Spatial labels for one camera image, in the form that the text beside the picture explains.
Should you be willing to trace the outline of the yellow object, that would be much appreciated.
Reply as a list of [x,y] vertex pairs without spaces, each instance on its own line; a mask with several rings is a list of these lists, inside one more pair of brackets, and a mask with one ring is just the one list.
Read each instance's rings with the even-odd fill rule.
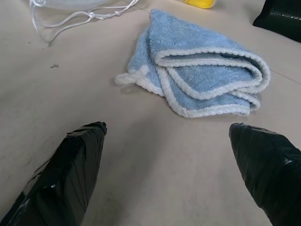
[[185,0],[185,4],[202,8],[202,9],[209,9],[212,8],[216,4],[217,0]]

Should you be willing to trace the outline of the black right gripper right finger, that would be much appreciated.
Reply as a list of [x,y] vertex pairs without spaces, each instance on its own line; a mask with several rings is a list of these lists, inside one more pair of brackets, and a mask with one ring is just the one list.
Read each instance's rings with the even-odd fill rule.
[[301,226],[301,150],[276,132],[233,123],[231,147],[242,179],[273,226]]

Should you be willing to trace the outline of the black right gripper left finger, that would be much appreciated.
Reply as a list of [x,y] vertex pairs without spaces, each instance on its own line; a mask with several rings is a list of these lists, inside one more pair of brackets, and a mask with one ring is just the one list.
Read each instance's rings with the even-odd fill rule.
[[69,132],[35,170],[0,226],[80,226],[100,167],[105,122]]

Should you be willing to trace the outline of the black mesh object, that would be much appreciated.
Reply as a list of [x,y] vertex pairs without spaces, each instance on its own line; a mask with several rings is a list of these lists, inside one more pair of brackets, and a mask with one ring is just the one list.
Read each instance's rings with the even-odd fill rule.
[[301,43],[301,0],[265,0],[253,26]]

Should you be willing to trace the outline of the light blue white-trimmed towel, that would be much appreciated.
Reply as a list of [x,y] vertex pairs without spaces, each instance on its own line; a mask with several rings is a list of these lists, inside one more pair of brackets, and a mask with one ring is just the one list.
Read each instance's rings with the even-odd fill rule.
[[182,117],[248,116],[261,105],[258,95],[270,82],[270,69],[224,35],[154,9],[127,73],[115,82],[164,97]]

